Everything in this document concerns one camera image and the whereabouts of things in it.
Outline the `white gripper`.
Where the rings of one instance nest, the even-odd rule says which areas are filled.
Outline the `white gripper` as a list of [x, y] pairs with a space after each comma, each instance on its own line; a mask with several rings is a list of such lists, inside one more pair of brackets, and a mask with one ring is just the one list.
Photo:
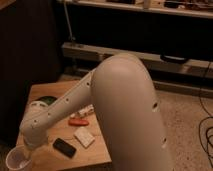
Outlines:
[[24, 145], [28, 150], [35, 150], [48, 142], [47, 136], [24, 137]]

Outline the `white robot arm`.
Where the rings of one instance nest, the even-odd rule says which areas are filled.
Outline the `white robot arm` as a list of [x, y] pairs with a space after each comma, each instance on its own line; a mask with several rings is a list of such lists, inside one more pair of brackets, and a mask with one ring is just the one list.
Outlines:
[[20, 132], [29, 149], [47, 141], [47, 130], [67, 115], [94, 107], [115, 171], [174, 171], [153, 81], [132, 54], [102, 61], [53, 104], [26, 113]]

